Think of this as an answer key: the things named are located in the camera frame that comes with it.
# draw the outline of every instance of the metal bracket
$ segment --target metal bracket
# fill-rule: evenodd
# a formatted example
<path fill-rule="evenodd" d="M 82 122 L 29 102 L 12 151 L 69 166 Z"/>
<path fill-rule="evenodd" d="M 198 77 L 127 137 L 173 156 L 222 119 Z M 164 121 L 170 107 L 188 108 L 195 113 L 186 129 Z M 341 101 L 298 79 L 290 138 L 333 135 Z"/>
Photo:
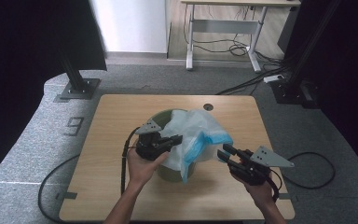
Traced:
<path fill-rule="evenodd" d="M 295 164 L 276 154 L 266 147 L 260 147 L 252 156 L 251 161 L 267 167 L 295 167 Z"/>
<path fill-rule="evenodd" d="M 271 82 L 270 87 L 275 95 L 278 104 L 301 105 L 305 101 L 302 91 L 292 94 L 286 90 L 286 85 L 282 82 Z"/>
<path fill-rule="evenodd" d="M 63 90 L 60 99 L 84 99 L 90 100 L 101 80 L 98 78 L 83 78 L 83 90 L 76 90 L 69 82 Z"/>
<path fill-rule="evenodd" d="M 136 134 L 144 134 L 144 133 L 155 133 L 161 131 L 161 127 L 153 121 L 152 119 L 148 120 L 146 124 L 142 125 L 138 130 L 136 130 Z"/>

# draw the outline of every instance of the wall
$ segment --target wall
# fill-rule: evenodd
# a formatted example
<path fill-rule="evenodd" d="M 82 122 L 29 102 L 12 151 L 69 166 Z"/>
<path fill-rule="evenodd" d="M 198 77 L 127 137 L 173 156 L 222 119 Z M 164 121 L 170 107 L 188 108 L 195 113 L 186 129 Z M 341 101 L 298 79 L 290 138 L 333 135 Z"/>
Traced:
<path fill-rule="evenodd" d="M 168 52 L 166 0 L 90 2 L 106 52 Z"/>

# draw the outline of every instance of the person's arm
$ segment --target person's arm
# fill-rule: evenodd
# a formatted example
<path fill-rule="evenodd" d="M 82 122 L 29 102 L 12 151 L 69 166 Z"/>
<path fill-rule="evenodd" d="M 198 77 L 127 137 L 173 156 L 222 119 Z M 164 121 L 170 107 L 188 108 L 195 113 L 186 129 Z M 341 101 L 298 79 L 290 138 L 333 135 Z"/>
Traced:
<path fill-rule="evenodd" d="M 267 181 L 260 186 L 250 186 L 248 183 L 242 181 L 235 175 L 233 175 L 233 177 L 240 181 L 246 187 L 246 190 L 251 194 L 252 198 L 254 199 L 255 205 L 260 209 L 261 213 L 263 214 L 266 223 L 286 223 L 286 220 L 284 220 L 277 205 L 272 200 L 272 188 Z"/>
<path fill-rule="evenodd" d="M 150 180 L 157 167 L 168 158 L 168 152 L 161 154 L 155 161 L 142 159 L 134 148 L 127 154 L 130 182 L 115 207 L 106 218 L 104 224 L 123 224 L 131 220 L 136 199 L 147 181 Z"/>

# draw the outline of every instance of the plastic bag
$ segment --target plastic bag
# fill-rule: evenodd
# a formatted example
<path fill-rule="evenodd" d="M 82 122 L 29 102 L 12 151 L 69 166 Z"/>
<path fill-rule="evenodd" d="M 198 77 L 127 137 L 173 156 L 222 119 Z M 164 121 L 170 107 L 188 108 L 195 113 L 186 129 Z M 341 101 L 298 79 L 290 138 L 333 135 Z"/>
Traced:
<path fill-rule="evenodd" d="M 223 144 L 233 144 L 232 138 L 222 126 L 205 110 L 173 110 L 171 121 L 161 137 L 182 135 L 182 144 L 171 149 L 170 156 L 161 165 L 180 171 L 187 182 L 188 166 L 192 162 L 217 159 L 217 149 Z"/>

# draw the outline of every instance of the wrist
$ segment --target wrist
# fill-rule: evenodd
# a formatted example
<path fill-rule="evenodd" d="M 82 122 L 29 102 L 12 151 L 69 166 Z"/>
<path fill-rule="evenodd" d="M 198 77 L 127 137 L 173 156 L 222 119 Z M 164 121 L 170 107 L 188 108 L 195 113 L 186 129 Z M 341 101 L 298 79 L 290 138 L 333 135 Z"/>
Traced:
<path fill-rule="evenodd" d="M 256 203 L 255 205 L 260 209 L 261 212 L 268 212 L 270 210 L 278 208 L 275 202 L 273 202 L 272 200 L 271 202 Z"/>
<path fill-rule="evenodd" d="M 261 213 L 263 214 L 266 223 L 274 223 L 274 224 L 286 224 L 286 220 L 282 216 L 281 212 L 278 209 L 278 206 L 272 203 L 266 203 L 259 207 Z"/>
<path fill-rule="evenodd" d="M 130 180 L 130 182 L 126 188 L 126 191 L 130 191 L 130 192 L 139 194 L 143 187 L 144 187 L 144 184 L 142 184 L 141 182 L 136 182 L 136 181 Z"/>

